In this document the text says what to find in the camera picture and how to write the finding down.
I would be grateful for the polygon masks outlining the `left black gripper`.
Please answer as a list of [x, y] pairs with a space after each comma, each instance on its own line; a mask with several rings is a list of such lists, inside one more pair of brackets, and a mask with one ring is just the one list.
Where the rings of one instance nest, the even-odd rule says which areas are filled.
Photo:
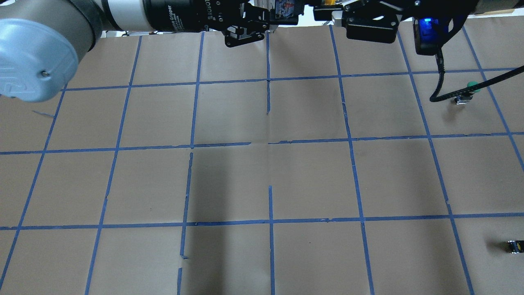
[[245, 0], [144, 0], [150, 26], [160, 32], [223, 31], [228, 48], [265, 39], [269, 18], [241, 18]]

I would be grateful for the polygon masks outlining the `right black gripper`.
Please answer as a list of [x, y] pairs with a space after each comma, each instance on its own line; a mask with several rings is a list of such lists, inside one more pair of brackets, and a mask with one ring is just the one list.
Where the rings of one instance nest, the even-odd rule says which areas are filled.
[[357, 0], [342, 8], [342, 26], [352, 40], [394, 43], [401, 19], [451, 18], [474, 11], [477, 0]]

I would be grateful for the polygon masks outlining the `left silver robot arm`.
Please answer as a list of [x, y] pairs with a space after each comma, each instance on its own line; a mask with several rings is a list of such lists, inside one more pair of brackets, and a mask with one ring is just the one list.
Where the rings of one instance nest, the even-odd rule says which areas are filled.
[[53, 98], [104, 31], [224, 32], [228, 47], [263, 38], [270, 10], [254, 0], [2, 0], [0, 93]]

